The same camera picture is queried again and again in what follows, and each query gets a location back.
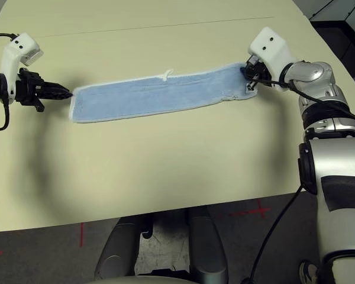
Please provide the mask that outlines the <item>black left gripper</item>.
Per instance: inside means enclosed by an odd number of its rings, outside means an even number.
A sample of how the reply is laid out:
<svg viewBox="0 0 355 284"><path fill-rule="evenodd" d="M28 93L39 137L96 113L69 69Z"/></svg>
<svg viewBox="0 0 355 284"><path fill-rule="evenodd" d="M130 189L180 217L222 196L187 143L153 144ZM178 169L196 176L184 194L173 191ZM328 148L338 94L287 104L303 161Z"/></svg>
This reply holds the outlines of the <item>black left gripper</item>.
<svg viewBox="0 0 355 284"><path fill-rule="evenodd" d="M22 106L35 107L37 112L44 111L44 105L37 96L37 92L43 86L43 99L64 100L72 97L70 90L64 86L45 82L36 72L31 72L26 68L20 68L18 79L16 80L16 101Z"/></svg>

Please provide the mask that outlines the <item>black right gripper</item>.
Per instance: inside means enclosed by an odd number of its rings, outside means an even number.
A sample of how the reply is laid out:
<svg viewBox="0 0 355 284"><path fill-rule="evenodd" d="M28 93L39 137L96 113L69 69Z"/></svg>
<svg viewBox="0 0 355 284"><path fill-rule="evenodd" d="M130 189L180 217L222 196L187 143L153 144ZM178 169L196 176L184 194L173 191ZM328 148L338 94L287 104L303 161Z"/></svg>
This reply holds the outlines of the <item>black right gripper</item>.
<svg viewBox="0 0 355 284"><path fill-rule="evenodd" d="M250 56L246 66L241 68L242 75L247 79L247 89L255 90L258 83L271 86L271 74L266 65L257 56Z"/></svg>

